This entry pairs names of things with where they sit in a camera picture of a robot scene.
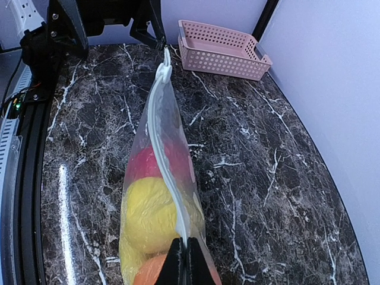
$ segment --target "light purple wall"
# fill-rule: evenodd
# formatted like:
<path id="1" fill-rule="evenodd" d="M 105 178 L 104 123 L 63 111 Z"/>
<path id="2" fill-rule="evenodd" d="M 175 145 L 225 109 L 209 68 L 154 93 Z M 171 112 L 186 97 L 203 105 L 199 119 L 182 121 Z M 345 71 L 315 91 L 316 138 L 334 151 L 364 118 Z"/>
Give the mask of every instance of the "light purple wall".
<path id="1" fill-rule="evenodd" d="M 0 43 L 3 48 L 18 46 L 20 41 L 12 37 L 14 21 L 11 11 L 5 9 L 5 3 L 10 0 L 0 0 Z M 34 0 L 34 5 L 42 17 L 46 17 L 48 0 Z M 252 33 L 264 8 L 266 0 L 191 0 L 171 1 L 161 0 L 162 20 L 168 43 L 176 43 L 178 35 L 178 20 L 194 20 L 215 24 L 230 29 Z M 110 43 L 135 43 L 129 36 L 129 28 L 123 26 L 106 26 L 101 36 L 89 39 L 91 45 Z"/>
<path id="2" fill-rule="evenodd" d="M 337 185 L 372 285 L 380 284 L 379 15 L 376 0 L 281 1 L 261 40 Z"/>

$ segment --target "pink basket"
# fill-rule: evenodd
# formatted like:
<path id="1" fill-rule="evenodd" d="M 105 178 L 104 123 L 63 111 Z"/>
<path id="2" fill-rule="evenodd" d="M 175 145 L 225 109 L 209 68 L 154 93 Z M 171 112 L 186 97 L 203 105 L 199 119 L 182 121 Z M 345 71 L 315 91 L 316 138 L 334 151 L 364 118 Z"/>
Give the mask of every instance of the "pink basket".
<path id="1" fill-rule="evenodd" d="M 208 24 L 179 20 L 178 44 L 185 70 L 260 80 L 272 62 L 255 52 L 250 34 Z"/>

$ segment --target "cable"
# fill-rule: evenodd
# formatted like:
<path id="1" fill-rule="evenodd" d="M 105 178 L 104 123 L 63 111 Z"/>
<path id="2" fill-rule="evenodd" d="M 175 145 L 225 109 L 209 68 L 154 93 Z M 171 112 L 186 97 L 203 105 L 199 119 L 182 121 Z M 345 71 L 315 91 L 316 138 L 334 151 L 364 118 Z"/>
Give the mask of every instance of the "cable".
<path id="1" fill-rule="evenodd" d="M 2 110 L 4 108 L 4 104 L 5 104 L 5 99 L 7 97 L 7 94 L 8 94 L 8 90 L 10 89 L 10 86 L 11 86 L 11 83 L 12 83 L 12 80 L 13 78 L 15 77 L 16 73 L 17 73 L 17 70 L 18 70 L 18 67 L 20 66 L 21 64 L 21 59 L 22 57 L 20 57 L 20 59 L 18 60 L 17 62 L 17 65 L 16 65 L 16 68 L 14 69 L 12 75 L 11 75 L 11 78 L 9 79 L 8 81 L 8 84 L 7 84 L 7 87 L 5 88 L 5 93 L 4 93 L 4 96 L 2 98 L 2 102 L 1 102 L 1 106 L 0 106 L 0 114 L 2 113 Z"/>
<path id="2" fill-rule="evenodd" d="M 22 49 L 22 47 L 21 46 L 17 46 L 17 47 L 12 47 L 10 49 L 1 49 L 1 47 L 0 47 L 0 53 L 13 52 L 13 51 L 19 50 L 19 49 Z"/>
<path id="3" fill-rule="evenodd" d="M 23 93 L 24 93 L 24 95 L 25 95 L 26 92 L 35 89 L 35 88 L 38 87 L 39 85 L 41 85 L 41 82 L 38 82 L 38 83 L 37 83 L 36 85 L 34 85 L 34 86 L 25 87 L 25 88 L 21 89 L 20 91 L 11 94 L 11 95 L 9 96 L 9 98 L 6 99 L 6 101 L 3 102 L 3 107 L 6 106 L 10 101 L 12 101 L 13 98 L 16 97 L 17 95 L 22 95 Z"/>

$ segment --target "black pole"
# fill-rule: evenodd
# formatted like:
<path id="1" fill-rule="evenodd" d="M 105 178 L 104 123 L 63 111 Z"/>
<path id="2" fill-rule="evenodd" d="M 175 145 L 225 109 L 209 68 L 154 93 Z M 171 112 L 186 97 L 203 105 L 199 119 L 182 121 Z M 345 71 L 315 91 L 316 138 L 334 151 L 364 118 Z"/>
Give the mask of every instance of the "black pole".
<path id="1" fill-rule="evenodd" d="M 267 27 L 269 20 L 271 19 L 278 2 L 279 0 L 268 0 L 267 3 L 265 4 L 265 7 L 262 10 L 260 19 L 256 24 L 254 32 L 252 33 L 253 37 L 257 41 L 260 41 L 262 34 L 264 34 L 265 28 Z"/>

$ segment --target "orange ball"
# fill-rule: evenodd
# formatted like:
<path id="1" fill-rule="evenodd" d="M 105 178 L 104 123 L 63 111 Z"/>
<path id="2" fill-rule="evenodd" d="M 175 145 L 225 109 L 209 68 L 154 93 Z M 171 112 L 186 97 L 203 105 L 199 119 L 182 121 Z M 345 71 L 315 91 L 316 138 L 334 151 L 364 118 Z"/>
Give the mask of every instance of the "orange ball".
<path id="1" fill-rule="evenodd" d="M 156 256 L 145 262 L 138 270 L 133 285 L 153 285 L 156 283 L 162 266 L 165 263 L 166 254 Z M 211 267 L 210 273 L 216 285 L 221 285 L 221 280 L 215 268 Z"/>

